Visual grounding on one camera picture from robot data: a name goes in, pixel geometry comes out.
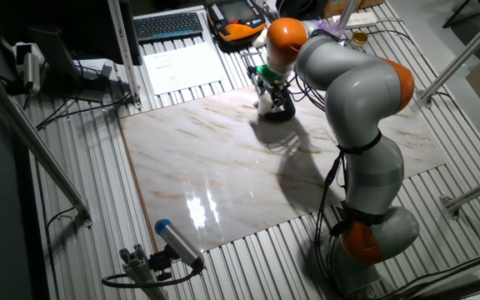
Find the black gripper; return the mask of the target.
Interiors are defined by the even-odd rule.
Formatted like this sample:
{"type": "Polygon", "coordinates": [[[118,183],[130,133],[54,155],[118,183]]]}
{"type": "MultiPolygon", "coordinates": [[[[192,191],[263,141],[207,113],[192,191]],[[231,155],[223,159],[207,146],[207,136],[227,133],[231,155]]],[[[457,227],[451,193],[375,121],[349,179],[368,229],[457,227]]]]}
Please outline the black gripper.
{"type": "Polygon", "coordinates": [[[270,98],[272,101],[271,108],[278,107],[278,98],[282,98],[282,109],[289,110],[292,106],[292,99],[288,94],[288,84],[285,83],[272,83],[268,91],[270,93],[270,98]]]}

